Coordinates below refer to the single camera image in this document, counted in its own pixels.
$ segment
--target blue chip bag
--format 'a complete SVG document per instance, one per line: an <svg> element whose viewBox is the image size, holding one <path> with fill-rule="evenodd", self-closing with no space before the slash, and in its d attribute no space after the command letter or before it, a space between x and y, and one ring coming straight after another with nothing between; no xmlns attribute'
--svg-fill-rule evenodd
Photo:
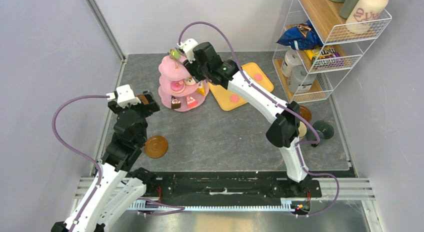
<svg viewBox="0 0 424 232"><path fill-rule="evenodd" d="M277 43L283 46L290 46L297 51L310 50L317 45L323 46L320 37L309 20L286 30Z"/></svg>

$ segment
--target pink donut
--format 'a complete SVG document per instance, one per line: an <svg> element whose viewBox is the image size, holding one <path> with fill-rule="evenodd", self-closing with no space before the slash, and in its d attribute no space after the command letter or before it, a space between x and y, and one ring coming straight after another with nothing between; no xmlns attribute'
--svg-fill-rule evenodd
<svg viewBox="0 0 424 232"><path fill-rule="evenodd" d="M186 88L186 84L182 81L171 81L171 90L174 93L181 93L184 91L184 89Z"/></svg>

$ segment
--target cream bottle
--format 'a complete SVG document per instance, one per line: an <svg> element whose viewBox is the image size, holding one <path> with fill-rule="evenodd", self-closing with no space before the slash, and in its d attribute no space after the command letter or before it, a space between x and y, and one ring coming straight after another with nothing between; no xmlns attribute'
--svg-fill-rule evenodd
<svg viewBox="0 0 424 232"><path fill-rule="evenodd" d="M366 33L388 3L389 0L359 0L346 20L346 29L354 34Z"/></svg>

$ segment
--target white container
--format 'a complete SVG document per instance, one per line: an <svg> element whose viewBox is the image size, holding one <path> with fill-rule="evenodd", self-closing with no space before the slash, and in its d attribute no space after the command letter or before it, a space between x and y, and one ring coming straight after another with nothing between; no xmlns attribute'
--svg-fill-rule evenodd
<svg viewBox="0 0 424 232"><path fill-rule="evenodd" d="M346 29L354 34L366 33L370 29L371 21L379 17L388 3L389 0L359 0L346 20Z"/></svg>
<svg viewBox="0 0 424 232"><path fill-rule="evenodd" d="M288 91L297 92L297 94L306 93L311 89L316 78L316 73L308 74L303 66L296 66L293 68L290 78L288 78Z"/></svg>
<svg viewBox="0 0 424 232"><path fill-rule="evenodd" d="M289 78L290 75L292 74L293 68L296 66L301 66L301 65L302 65L302 60L299 57L299 54L293 49L290 49L285 53L284 60L281 65L282 74L285 77Z"/></svg>

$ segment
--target pink tray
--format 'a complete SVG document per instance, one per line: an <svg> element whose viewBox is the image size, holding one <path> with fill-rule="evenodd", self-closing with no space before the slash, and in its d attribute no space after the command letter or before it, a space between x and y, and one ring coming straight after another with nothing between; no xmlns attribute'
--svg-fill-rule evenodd
<svg viewBox="0 0 424 232"><path fill-rule="evenodd" d="M203 95L201 95L200 93L198 93L197 91L195 91L194 93L192 93L192 94L190 94L190 96L191 97L193 97L196 101L197 101L197 105L194 107L194 108L196 108L196 107L198 107L198 106L200 106L204 101L205 101L205 98L206 98L206 96L208 95L208 93L209 93L209 84L208 83L206 83L206 82L203 82L203 84L204 84L204 92L205 92L205 96L203 96ZM171 109L171 95L170 94L167 94L167 93L165 93L163 90L162 90L162 87L161 86L159 86L159 90L158 90L158 92L159 92L159 96L160 96L160 98L161 98L161 100L162 100L162 104L165 106L165 107L167 107L167 108L169 108L169 109ZM179 101L181 101L181 108L177 108L177 109L174 109L175 111L178 111L178 112L186 112L186 111L189 111L189 110L191 110L191 108L189 108L188 106L187 106L187 102L186 102L186 97L185 96L183 96L183 97L178 97L178 96L175 96L175 98L177 98Z"/></svg>
<svg viewBox="0 0 424 232"><path fill-rule="evenodd" d="M163 75L159 77L159 84L162 87L163 92L175 96L175 97L182 97L189 95L191 93L194 93L198 89L198 84L195 83L193 85L185 85L184 90L181 93L175 93L171 90L171 80L165 78Z"/></svg>
<svg viewBox="0 0 424 232"><path fill-rule="evenodd" d="M182 55L179 57L180 62L185 60L186 57ZM162 63L159 64L159 72L170 81L179 81L190 75L182 64L178 64L178 68L175 68L175 61L169 55L163 57Z"/></svg>

